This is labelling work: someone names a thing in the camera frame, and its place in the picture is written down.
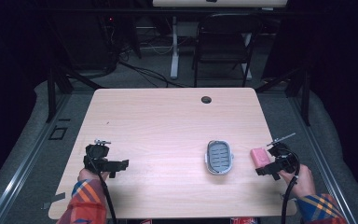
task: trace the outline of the plaid sleeve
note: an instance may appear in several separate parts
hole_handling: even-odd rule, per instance
[[[72,191],[72,200],[57,223],[105,223],[106,208],[101,182],[79,181]]]
[[[316,194],[297,200],[305,223],[346,223],[339,212],[337,201],[329,194]]]

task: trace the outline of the dark background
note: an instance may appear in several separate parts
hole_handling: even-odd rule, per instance
[[[330,16],[282,21],[263,76],[281,76],[303,63],[299,59],[309,52],[315,53],[311,90],[334,121],[344,161],[358,181],[358,0],[341,2],[293,0],[290,9],[327,11]],[[33,110],[34,87],[47,79],[55,60],[68,66],[74,63],[65,53],[71,47],[57,42],[44,18],[30,17],[23,10],[34,6],[34,1],[0,1],[0,168]],[[109,57],[104,48],[101,54]],[[95,64],[104,66],[105,59]]]

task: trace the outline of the gray carpet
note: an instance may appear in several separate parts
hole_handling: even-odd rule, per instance
[[[269,53],[270,43],[270,37],[259,40],[251,66],[253,79],[247,83],[247,87],[255,88],[262,84],[260,76]],[[174,82],[191,86],[193,83],[193,71],[191,70],[192,49],[183,47],[180,52],[179,78]],[[138,59],[130,53],[128,64],[146,67],[169,78],[171,56],[170,53],[157,54],[153,50],[148,49],[143,50],[142,59]],[[211,68],[213,71],[218,71],[216,74],[225,74],[225,72],[227,72],[234,77],[241,75],[240,69],[231,71],[228,69],[229,67],[226,66],[203,66],[200,69],[204,74],[208,74]],[[121,65],[109,76],[94,78],[93,81],[108,88],[156,88],[150,81],[158,87],[165,86],[165,83],[152,78],[146,80],[145,77]],[[72,80],[72,82],[76,90],[72,95],[59,94],[62,106],[55,120],[49,125],[44,122],[48,115],[46,83],[42,83],[35,89],[38,99],[34,112],[0,172],[0,205],[5,205],[5,202],[2,201],[2,195],[6,194],[6,187],[9,185],[10,180],[16,175],[16,170],[21,167],[23,160],[29,156],[35,147],[39,147],[40,152],[34,155],[35,163],[31,164],[31,172],[25,175],[25,182],[20,186],[21,189],[14,191],[15,194],[12,195],[13,200],[3,206],[5,212],[0,214],[0,222],[55,222],[49,219],[48,209],[41,209],[41,207],[43,203],[48,202],[55,194],[92,95],[92,90],[89,87],[76,80]],[[201,87],[221,85],[240,86],[240,84],[240,81],[229,81],[227,83],[211,81],[200,82]],[[311,95],[311,126],[309,128],[305,127],[302,120],[298,118],[296,108],[297,100],[287,99],[282,94],[283,87],[284,83],[272,91],[258,94],[271,135],[275,138],[285,136],[289,133],[296,133],[294,137],[287,139],[285,143],[298,154],[301,162],[307,164],[313,171],[317,190],[320,192],[335,192],[337,189],[340,190],[346,203],[342,204],[342,206],[346,207],[345,211],[350,211],[350,213],[346,215],[350,219],[355,220],[353,223],[358,223],[358,185],[354,181],[351,171],[342,160],[339,138],[332,121],[324,110],[323,104],[317,96],[314,94]],[[62,140],[48,140],[54,127],[66,128],[66,133]],[[316,145],[322,150],[328,167],[333,174],[334,184],[336,186],[332,189],[328,184],[326,185],[326,183],[330,183],[331,179],[325,178],[326,174],[324,170],[321,169],[321,166],[316,162],[320,158],[315,158],[315,143],[312,139],[316,140]],[[262,223],[280,223],[280,218],[263,217]],[[289,217],[287,223],[299,223],[299,216]]]

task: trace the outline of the person's hand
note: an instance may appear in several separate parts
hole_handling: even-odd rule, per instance
[[[280,171],[278,174],[286,181],[287,184],[289,184],[293,176],[295,176],[295,173],[289,174],[285,171]],[[303,164],[300,165],[297,184],[293,186],[292,192],[298,198],[316,194],[312,171],[308,168],[308,166]]]
[[[101,173],[101,177],[103,178],[103,180],[106,180],[106,178],[109,176],[109,173],[110,172],[102,172]],[[100,180],[100,177],[98,177],[98,175],[94,174],[90,170],[83,168],[79,172],[79,177],[77,178],[77,181],[81,181],[81,180],[85,180],[85,179],[97,179],[97,180]]]

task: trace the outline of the pink object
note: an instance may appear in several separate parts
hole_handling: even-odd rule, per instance
[[[256,169],[271,163],[269,160],[269,155],[267,155],[267,151],[262,147],[252,149],[251,156]]]

